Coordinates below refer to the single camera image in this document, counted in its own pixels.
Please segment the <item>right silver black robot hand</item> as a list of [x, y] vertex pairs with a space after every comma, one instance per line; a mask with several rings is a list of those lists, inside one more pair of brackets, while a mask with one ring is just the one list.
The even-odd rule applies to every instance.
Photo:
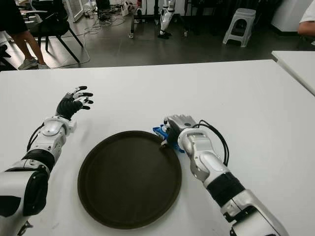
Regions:
[[164, 119], [162, 130], [167, 134], [167, 137], [161, 143], [161, 146], [170, 146], [180, 148], [178, 138], [182, 131], [187, 128], [192, 128], [196, 125], [192, 116], [187, 115], [171, 115]]

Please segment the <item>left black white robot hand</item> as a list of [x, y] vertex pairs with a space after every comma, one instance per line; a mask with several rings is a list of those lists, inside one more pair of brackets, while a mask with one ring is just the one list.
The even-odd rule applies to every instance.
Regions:
[[67, 92], [59, 102], [55, 115], [58, 117], [71, 120], [72, 116], [79, 110], [89, 110], [91, 104], [92, 93], [86, 92], [87, 86], [79, 86], [74, 91]]

